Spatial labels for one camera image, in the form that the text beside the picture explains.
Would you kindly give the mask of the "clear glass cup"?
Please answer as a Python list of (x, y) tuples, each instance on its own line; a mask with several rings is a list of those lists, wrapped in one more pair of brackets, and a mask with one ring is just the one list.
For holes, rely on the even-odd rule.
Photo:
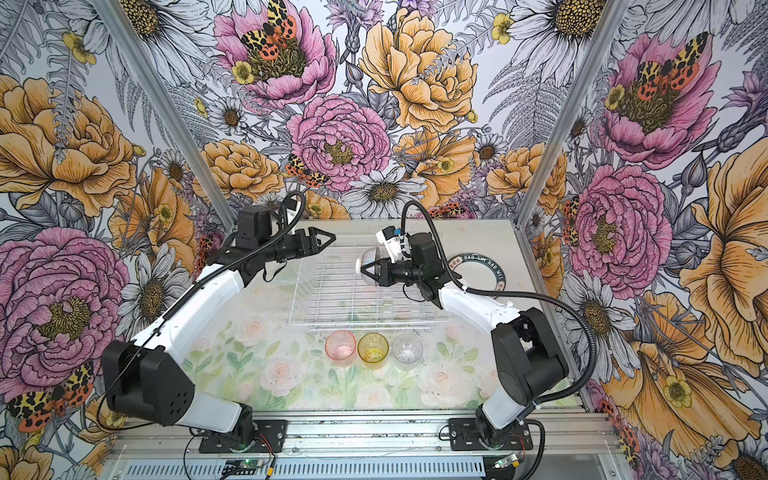
[(423, 344), (416, 333), (402, 333), (390, 343), (395, 361), (405, 366), (415, 366), (423, 356)]

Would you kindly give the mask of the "green circuit board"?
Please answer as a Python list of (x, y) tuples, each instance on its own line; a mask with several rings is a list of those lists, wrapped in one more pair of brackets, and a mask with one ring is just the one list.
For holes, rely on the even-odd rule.
[(234, 476), (253, 477), (263, 474), (265, 479), (270, 479), (275, 470), (276, 460), (243, 459), (227, 461), (221, 473), (221, 480)]
[(494, 469), (516, 469), (520, 465), (520, 458), (517, 454), (511, 453), (509, 455), (506, 455), (498, 460), (496, 460), (493, 464)]

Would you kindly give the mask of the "aluminium corner frame post left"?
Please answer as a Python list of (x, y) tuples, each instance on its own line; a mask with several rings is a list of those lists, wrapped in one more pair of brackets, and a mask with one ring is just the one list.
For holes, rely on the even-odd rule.
[(128, 65), (154, 108), (168, 128), (176, 146), (184, 155), (195, 179), (199, 182), (226, 232), (236, 229), (236, 215), (219, 188), (204, 160), (200, 149), (184, 123), (161, 75), (155, 68), (149, 50), (141, 43), (119, 1), (96, 1), (94, 8), (115, 44), (125, 56)]

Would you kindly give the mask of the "pink glass cup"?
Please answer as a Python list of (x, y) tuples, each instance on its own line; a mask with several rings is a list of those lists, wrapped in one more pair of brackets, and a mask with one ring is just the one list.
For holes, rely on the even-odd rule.
[(345, 362), (356, 355), (357, 340), (347, 330), (332, 332), (325, 341), (325, 353), (334, 362)]

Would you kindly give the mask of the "white plate green band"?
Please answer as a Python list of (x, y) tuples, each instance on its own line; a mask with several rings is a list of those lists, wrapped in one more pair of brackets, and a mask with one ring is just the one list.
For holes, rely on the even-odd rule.
[(462, 282), (481, 290), (504, 291), (507, 277), (493, 259), (478, 253), (460, 253), (450, 258), (449, 266)]

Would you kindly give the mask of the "green circuit board right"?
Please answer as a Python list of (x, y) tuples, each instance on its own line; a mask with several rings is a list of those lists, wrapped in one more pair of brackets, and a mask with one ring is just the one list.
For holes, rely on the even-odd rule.
[(517, 454), (511, 453), (509, 455), (506, 455), (498, 460), (496, 460), (493, 464), (494, 469), (516, 469), (520, 465), (520, 458)]

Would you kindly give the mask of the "aluminium corner frame post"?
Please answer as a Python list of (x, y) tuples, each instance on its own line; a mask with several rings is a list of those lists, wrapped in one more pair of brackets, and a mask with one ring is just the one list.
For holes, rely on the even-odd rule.
[(125, 56), (128, 65), (154, 108), (168, 128), (176, 146), (184, 155), (195, 179), (199, 182), (226, 232), (236, 229), (236, 215), (219, 188), (204, 160), (200, 149), (184, 123), (161, 75), (155, 68), (149, 50), (141, 43), (119, 1), (96, 1), (94, 8), (115, 44)]
[(630, 2), (624, 0), (614, 0), (606, 3), (591, 44), (586, 51), (586, 56), (581, 65), (575, 70), (573, 83), (559, 112), (553, 131), (546, 142), (539, 168), (534, 173), (531, 184), (517, 211), (514, 222), (517, 230), (523, 229), (534, 207), (538, 204), (539, 198), (546, 186), (546, 181), (555, 169), (563, 143), (568, 136), (568, 131), (578, 116), (580, 105), (591, 88), (599, 67), (610, 53), (611, 45), (620, 29), (629, 5)]

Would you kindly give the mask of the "white ceramic bowl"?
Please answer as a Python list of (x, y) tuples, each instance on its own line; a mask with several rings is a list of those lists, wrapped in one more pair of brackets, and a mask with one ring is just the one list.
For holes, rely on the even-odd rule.
[(365, 250), (356, 260), (357, 274), (367, 285), (379, 287), (383, 267), (390, 261), (389, 257), (381, 252), (379, 247), (371, 247)]

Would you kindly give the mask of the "aluminium front rail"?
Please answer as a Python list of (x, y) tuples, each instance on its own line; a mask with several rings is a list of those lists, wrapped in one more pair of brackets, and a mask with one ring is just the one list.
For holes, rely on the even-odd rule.
[[(293, 458), (426, 456), (451, 452), (452, 418), (467, 411), (259, 412), (259, 420), (285, 420), (281, 460)], [(545, 451), (555, 455), (602, 454), (617, 440), (603, 414), (577, 408), (544, 408), (533, 419), (545, 427)], [(183, 427), (142, 427), (120, 433), (110, 461), (204, 459), (199, 439)]]

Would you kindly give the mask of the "aluminium corner frame post right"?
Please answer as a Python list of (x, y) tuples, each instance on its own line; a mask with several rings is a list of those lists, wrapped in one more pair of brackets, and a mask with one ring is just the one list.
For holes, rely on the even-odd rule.
[(591, 88), (599, 67), (610, 53), (611, 45), (620, 29), (629, 5), (630, 2), (624, 0), (614, 0), (606, 3), (591, 44), (586, 51), (586, 56), (581, 65), (575, 70), (573, 83), (559, 112), (553, 131), (546, 142), (539, 168), (534, 173), (531, 184), (517, 211), (514, 222), (517, 230), (523, 229), (534, 207), (538, 204), (539, 198), (546, 186), (546, 181), (555, 169), (563, 143), (568, 136), (568, 131), (578, 116), (580, 105)]

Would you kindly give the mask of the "green circuit board left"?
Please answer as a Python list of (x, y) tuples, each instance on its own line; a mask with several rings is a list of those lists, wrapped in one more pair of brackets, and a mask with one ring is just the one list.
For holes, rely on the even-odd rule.
[(234, 476), (253, 477), (263, 474), (265, 479), (270, 479), (275, 470), (276, 460), (243, 459), (227, 461), (221, 473), (221, 480)]

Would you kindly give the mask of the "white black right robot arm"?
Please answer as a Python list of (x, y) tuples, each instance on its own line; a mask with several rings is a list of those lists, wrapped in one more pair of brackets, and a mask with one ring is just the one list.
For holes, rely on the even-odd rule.
[(499, 447), (544, 402), (544, 394), (569, 374), (569, 366), (546, 315), (518, 308), (513, 298), (540, 302), (529, 291), (492, 291), (468, 286), (454, 272), (429, 232), (413, 235), (395, 227), (376, 233), (378, 245), (356, 261), (370, 285), (415, 286), (422, 299), (490, 335), (499, 387), (476, 410), (475, 428), (486, 447)]

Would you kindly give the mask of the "yellow glass cup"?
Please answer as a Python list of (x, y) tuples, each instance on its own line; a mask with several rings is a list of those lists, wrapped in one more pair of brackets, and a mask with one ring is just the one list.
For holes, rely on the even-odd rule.
[(377, 365), (389, 354), (389, 342), (384, 335), (370, 332), (359, 339), (357, 352), (364, 363)]

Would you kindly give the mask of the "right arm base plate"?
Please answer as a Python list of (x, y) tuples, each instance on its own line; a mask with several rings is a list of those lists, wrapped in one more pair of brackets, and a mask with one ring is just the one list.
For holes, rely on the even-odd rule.
[(514, 420), (503, 429), (496, 429), (484, 420), (450, 418), (448, 438), (453, 451), (530, 451), (533, 440), (527, 425)]

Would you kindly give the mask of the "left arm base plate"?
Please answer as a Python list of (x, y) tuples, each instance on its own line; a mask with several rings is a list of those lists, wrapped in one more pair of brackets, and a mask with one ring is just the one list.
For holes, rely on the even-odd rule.
[(251, 420), (229, 433), (205, 431), (198, 447), (201, 454), (281, 453), (286, 439), (286, 420)]

